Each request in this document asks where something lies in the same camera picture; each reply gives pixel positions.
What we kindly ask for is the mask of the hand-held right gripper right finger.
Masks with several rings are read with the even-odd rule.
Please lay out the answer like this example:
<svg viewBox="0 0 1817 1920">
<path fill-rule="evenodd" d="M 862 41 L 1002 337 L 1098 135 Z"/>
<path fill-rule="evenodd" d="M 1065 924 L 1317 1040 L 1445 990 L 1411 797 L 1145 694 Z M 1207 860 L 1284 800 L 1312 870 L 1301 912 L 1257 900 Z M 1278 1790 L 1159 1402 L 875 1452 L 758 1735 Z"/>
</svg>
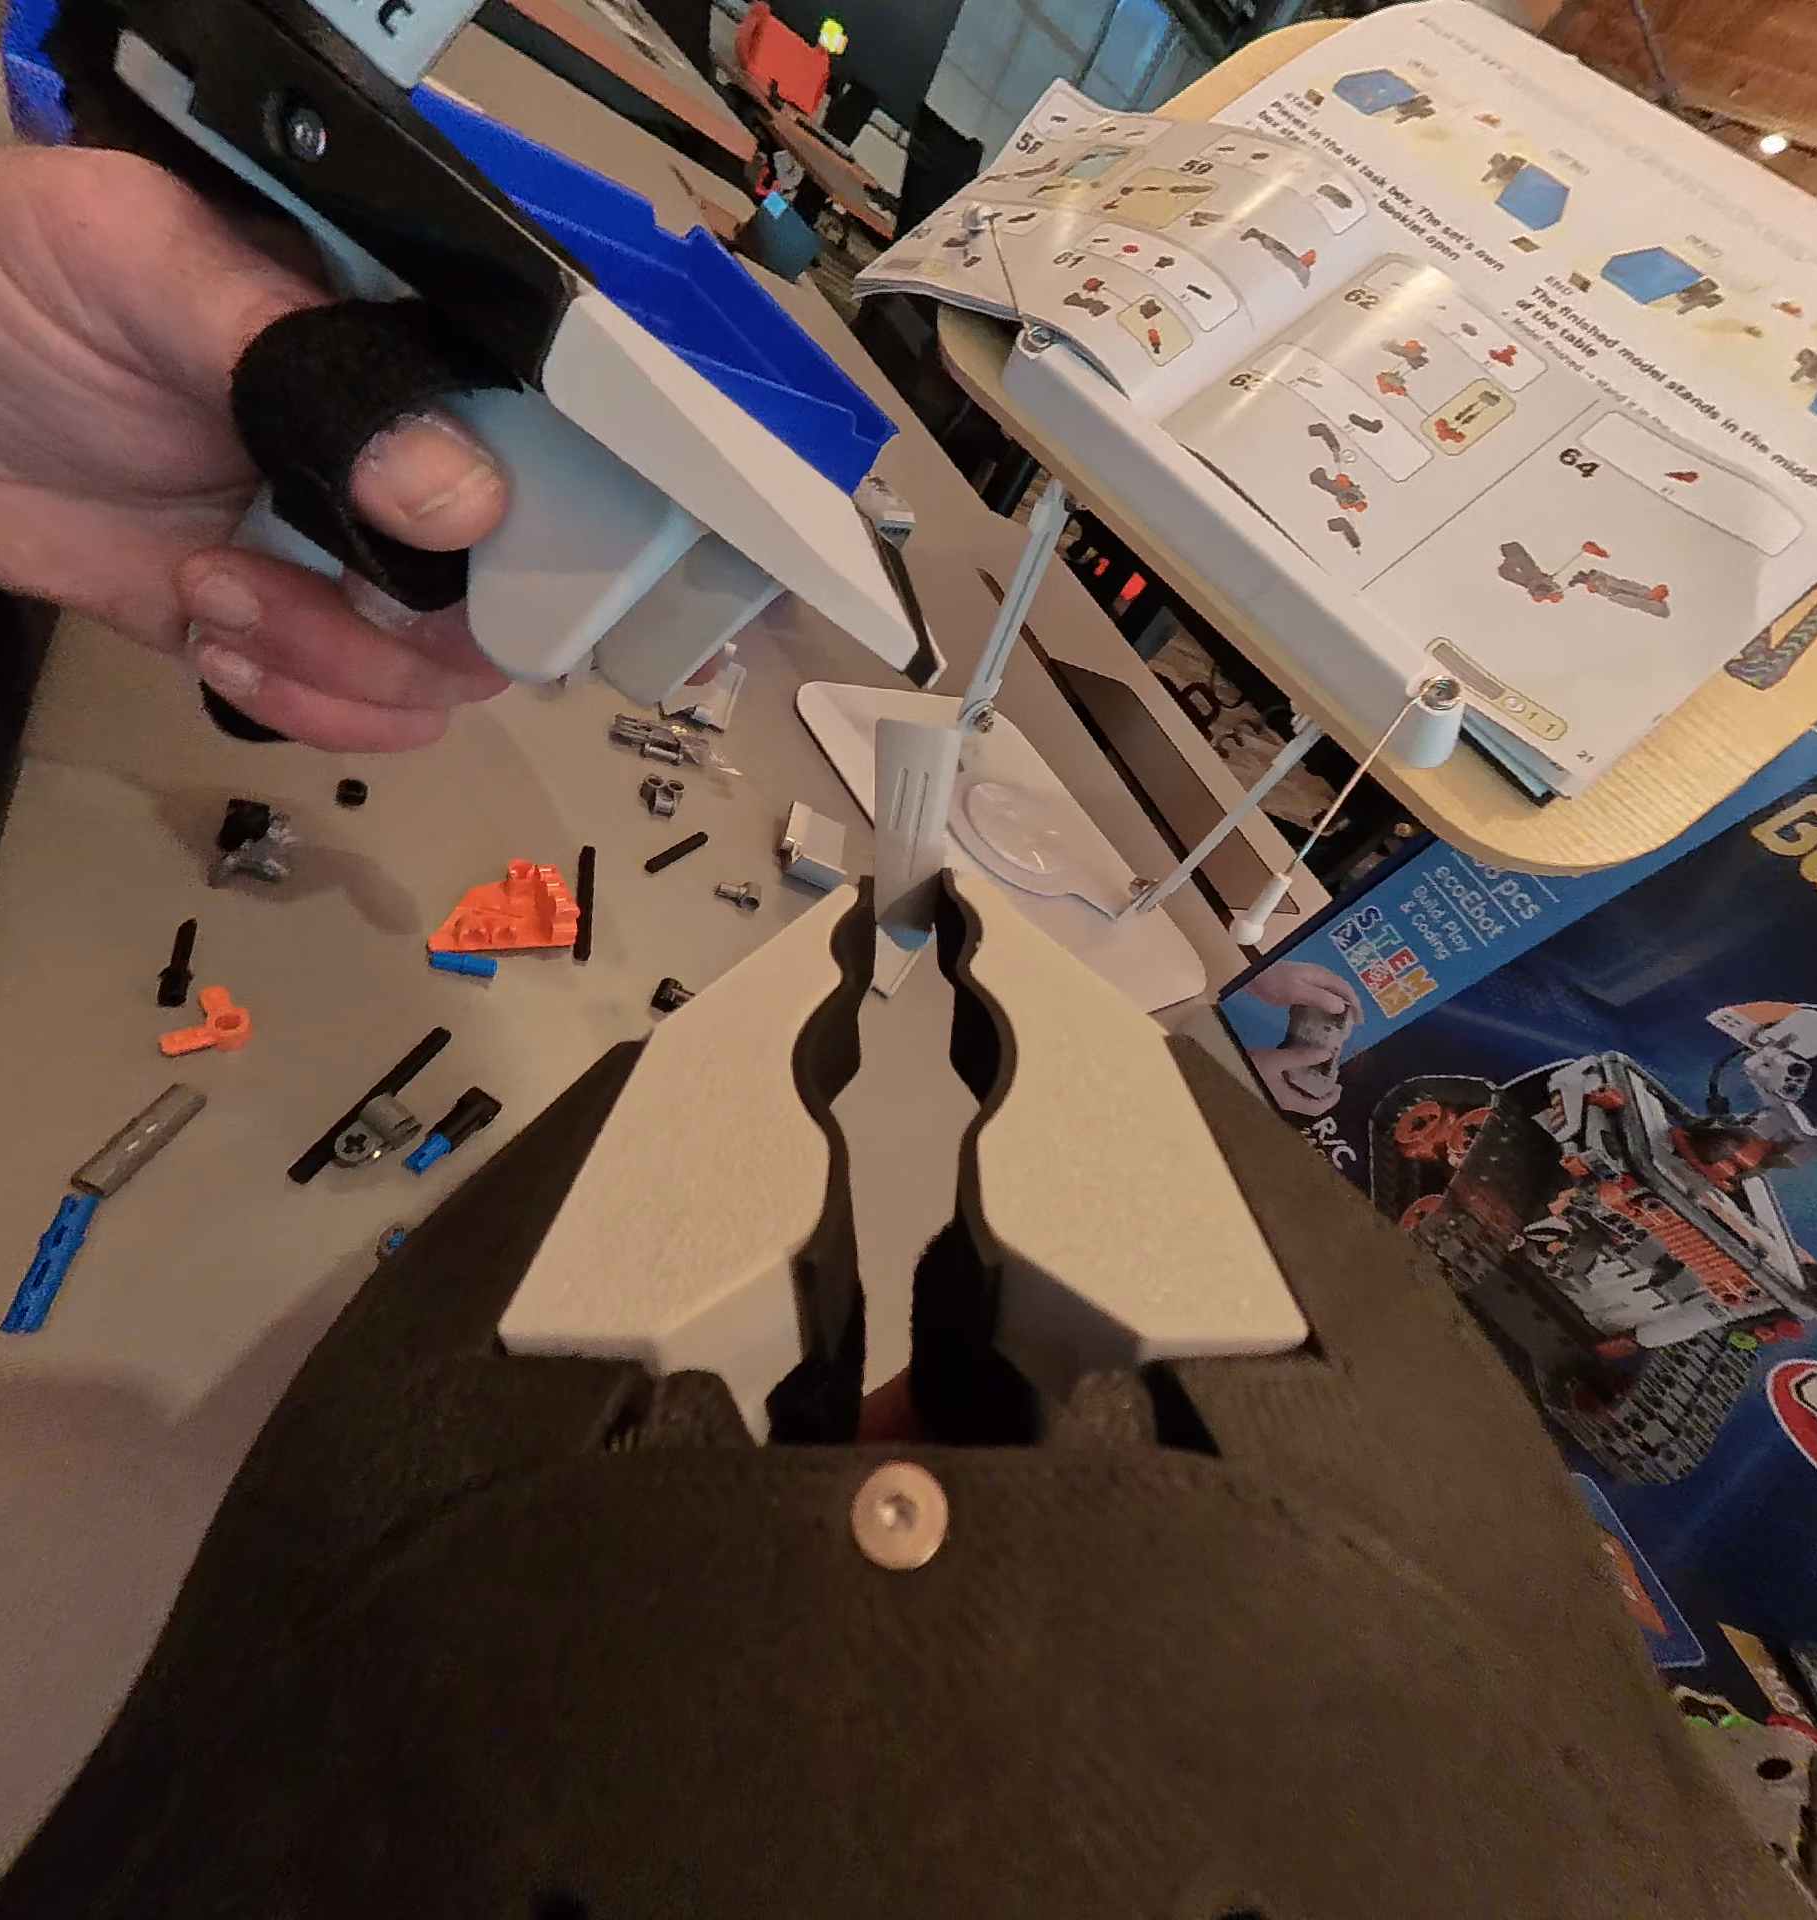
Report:
<svg viewBox="0 0 1817 1920">
<path fill-rule="evenodd" d="M 1020 1447 L 1084 1380 L 1306 1349 L 1162 1022 L 971 873 L 934 946 L 977 1115 L 917 1271 L 919 1431 Z"/>
</svg>

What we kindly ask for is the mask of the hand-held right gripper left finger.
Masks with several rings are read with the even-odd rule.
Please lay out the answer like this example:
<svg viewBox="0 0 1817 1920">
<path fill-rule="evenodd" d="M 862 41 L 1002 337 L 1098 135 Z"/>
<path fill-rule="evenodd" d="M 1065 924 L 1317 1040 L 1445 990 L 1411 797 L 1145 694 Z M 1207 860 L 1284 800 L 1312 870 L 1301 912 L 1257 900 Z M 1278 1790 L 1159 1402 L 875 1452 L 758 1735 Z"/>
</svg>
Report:
<svg viewBox="0 0 1817 1920">
<path fill-rule="evenodd" d="M 849 1443 L 865 1398 L 850 1157 L 875 882 L 837 890 L 658 1022 L 538 1247 L 516 1358 L 713 1376 L 758 1443 Z"/>
</svg>

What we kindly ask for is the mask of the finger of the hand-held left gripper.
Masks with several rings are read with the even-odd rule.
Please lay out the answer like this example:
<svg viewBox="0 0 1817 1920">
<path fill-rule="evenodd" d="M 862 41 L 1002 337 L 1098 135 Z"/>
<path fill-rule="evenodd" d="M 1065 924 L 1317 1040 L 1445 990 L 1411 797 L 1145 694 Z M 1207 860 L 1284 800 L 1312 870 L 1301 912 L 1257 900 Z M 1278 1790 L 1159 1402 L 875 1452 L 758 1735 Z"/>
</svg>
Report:
<svg viewBox="0 0 1817 1920">
<path fill-rule="evenodd" d="M 504 678 L 599 672 L 599 638 L 704 530 L 914 687 L 944 675 L 899 551 L 853 498 L 607 296 L 568 307 L 538 390 L 474 390 L 467 426 L 510 486 L 467 589 Z"/>
<path fill-rule="evenodd" d="M 704 530 L 599 638 L 599 678 L 634 703 L 659 703 L 783 595 L 763 566 Z"/>
</svg>

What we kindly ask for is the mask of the light grey thin toy piece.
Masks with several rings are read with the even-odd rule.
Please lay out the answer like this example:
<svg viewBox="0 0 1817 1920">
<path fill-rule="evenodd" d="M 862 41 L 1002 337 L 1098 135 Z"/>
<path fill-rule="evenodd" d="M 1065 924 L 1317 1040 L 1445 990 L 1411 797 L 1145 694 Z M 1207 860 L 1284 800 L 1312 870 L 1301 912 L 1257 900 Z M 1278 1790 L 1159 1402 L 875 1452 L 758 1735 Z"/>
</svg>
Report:
<svg viewBox="0 0 1817 1920">
<path fill-rule="evenodd" d="M 893 999 L 934 943 L 960 733 L 914 718 L 875 729 L 875 979 Z"/>
</svg>

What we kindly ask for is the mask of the person's left hand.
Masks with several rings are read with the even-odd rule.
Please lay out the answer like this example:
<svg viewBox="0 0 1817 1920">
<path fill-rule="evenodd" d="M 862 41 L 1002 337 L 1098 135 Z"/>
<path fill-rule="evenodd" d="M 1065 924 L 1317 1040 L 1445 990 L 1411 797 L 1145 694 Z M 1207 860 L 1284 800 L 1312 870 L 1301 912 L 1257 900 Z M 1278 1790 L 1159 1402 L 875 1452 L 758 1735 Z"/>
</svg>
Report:
<svg viewBox="0 0 1817 1920">
<path fill-rule="evenodd" d="M 437 744 L 507 678 L 461 609 L 413 614 L 237 548 L 259 477 L 228 390 L 332 299 L 303 228 L 146 158 L 0 146 L 0 589 L 179 663 L 329 756 Z"/>
</svg>

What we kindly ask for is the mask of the light grey curved panel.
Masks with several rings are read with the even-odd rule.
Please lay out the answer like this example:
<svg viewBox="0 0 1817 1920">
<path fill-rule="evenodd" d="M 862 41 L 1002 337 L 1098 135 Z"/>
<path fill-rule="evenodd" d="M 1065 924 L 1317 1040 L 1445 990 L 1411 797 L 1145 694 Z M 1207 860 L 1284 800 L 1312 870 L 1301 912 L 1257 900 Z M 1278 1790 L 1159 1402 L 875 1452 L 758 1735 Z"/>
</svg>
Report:
<svg viewBox="0 0 1817 1920">
<path fill-rule="evenodd" d="M 659 700 L 659 715 L 696 733 L 728 733 L 734 709 L 747 688 L 747 668 L 738 659 L 738 644 L 728 642 L 713 659 L 701 665 L 696 680 L 675 687 Z"/>
</svg>

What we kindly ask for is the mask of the blue plastic bin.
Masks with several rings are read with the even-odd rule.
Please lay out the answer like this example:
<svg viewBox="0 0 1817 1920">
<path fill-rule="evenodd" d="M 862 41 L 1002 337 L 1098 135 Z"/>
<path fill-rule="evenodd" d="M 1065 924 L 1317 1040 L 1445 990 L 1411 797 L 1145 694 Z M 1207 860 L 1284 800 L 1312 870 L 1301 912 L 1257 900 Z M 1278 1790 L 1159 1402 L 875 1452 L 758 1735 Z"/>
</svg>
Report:
<svg viewBox="0 0 1817 1920">
<path fill-rule="evenodd" d="M 423 296 L 540 389 L 583 293 L 853 492 L 896 420 L 701 228 L 426 85 L 482 3 L 10 3 L 33 143 L 188 162 L 294 201 L 358 299 Z"/>
</svg>

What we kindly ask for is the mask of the black and blue pin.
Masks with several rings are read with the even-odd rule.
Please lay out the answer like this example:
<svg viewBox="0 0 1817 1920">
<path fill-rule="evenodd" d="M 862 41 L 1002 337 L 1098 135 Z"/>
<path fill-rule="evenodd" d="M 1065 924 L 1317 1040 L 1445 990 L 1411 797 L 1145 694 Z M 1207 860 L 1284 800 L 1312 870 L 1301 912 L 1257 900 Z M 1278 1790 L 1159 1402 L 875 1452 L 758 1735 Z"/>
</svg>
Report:
<svg viewBox="0 0 1817 1920">
<path fill-rule="evenodd" d="M 502 1115 L 502 1104 L 488 1088 L 467 1088 L 458 1104 L 414 1142 L 405 1155 L 413 1174 L 426 1174 L 468 1140 L 482 1137 Z"/>
</svg>

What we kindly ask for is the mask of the wooden background desk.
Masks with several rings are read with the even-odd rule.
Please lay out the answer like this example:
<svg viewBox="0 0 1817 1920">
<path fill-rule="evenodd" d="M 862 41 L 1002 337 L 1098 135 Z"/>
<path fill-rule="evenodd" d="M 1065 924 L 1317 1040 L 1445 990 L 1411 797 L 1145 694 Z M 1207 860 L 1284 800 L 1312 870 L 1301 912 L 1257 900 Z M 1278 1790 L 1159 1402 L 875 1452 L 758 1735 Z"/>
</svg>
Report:
<svg viewBox="0 0 1817 1920">
<path fill-rule="evenodd" d="M 638 3 L 482 3 L 471 25 L 716 174 L 755 162 L 755 131 Z"/>
</svg>

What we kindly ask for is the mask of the orange wedge panel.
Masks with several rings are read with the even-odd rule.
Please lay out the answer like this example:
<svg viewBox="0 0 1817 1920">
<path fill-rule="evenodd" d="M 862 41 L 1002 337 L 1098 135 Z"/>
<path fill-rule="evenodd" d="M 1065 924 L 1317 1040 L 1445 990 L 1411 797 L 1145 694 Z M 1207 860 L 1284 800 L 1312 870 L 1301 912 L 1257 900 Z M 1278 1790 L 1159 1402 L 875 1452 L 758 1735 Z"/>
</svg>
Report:
<svg viewBox="0 0 1817 1920">
<path fill-rule="evenodd" d="M 580 936 L 580 899 L 556 866 L 514 860 L 502 879 L 462 896 L 426 939 L 429 955 L 504 955 L 570 949 Z"/>
</svg>

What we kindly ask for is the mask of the red boxy device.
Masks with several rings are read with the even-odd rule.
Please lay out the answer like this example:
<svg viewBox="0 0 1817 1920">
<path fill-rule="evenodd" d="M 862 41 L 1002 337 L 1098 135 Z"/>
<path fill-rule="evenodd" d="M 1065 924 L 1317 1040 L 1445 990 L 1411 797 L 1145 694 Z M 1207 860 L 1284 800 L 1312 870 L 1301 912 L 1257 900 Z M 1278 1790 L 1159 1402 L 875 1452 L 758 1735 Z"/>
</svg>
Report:
<svg viewBox="0 0 1817 1920">
<path fill-rule="evenodd" d="M 786 28 L 769 3 L 752 3 L 734 31 L 734 71 L 762 101 L 816 116 L 829 95 L 832 58 Z"/>
</svg>

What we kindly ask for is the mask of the blue toy kit box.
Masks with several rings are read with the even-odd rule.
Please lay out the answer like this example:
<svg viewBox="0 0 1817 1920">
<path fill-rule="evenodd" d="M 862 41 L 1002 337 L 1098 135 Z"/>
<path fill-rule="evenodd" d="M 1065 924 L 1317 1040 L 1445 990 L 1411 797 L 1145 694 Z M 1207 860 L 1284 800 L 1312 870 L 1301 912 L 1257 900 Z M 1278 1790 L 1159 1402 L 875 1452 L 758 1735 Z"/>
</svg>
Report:
<svg viewBox="0 0 1817 1920">
<path fill-rule="evenodd" d="M 1817 732 L 1594 876 L 1427 843 L 1218 1019 L 1533 1402 L 1817 1905 Z"/>
</svg>

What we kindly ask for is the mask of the grey joint with black pin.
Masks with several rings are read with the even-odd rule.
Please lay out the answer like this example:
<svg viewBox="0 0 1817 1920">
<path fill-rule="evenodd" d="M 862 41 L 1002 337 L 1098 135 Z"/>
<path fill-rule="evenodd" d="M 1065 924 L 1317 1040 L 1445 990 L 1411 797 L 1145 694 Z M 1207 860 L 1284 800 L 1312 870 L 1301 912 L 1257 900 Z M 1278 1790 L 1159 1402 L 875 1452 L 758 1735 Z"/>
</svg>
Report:
<svg viewBox="0 0 1817 1920">
<path fill-rule="evenodd" d="M 279 812 L 268 802 L 231 797 L 217 829 L 210 885 L 222 890 L 237 876 L 283 882 L 294 873 L 295 843 L 298 836 L 286 812 Z"/>
</svg>

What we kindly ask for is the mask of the blue pin with grey sleeve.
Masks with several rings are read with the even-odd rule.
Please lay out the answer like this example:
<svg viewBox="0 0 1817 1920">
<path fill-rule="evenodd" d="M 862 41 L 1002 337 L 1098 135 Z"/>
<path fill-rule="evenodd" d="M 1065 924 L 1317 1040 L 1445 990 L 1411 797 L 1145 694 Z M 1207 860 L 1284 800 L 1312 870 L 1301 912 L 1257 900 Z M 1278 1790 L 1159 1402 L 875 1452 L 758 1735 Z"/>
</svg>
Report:
<svg viewBox="0 0 1817 1920">
<path fill-rule="evenodd" d="M 10 1300 L 0 1334 L 38 1334 L 109 1198 L 122 1192 L 206 1109 L 206 1095 L 176 1083 L 128 1118 L 71 1179 L 33 1262 Z"/>
</svg>

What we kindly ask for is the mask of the toy instruction booklet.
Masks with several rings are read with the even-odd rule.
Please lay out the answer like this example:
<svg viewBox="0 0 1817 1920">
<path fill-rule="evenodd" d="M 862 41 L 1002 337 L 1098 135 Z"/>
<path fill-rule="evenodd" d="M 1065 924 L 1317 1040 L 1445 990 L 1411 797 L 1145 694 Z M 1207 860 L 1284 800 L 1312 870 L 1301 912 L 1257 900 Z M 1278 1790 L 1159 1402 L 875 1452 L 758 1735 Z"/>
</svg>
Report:
<svg viewBox="0 0 1817 1920">
<path fill-rule="evenodd" d="M 1541 797 L 1817 642 L 1817 201 L 1475 3 L 1207 123 L 1054 85 L 856 299 L 1005 390 L 1383 733 Z"/>
</svg>

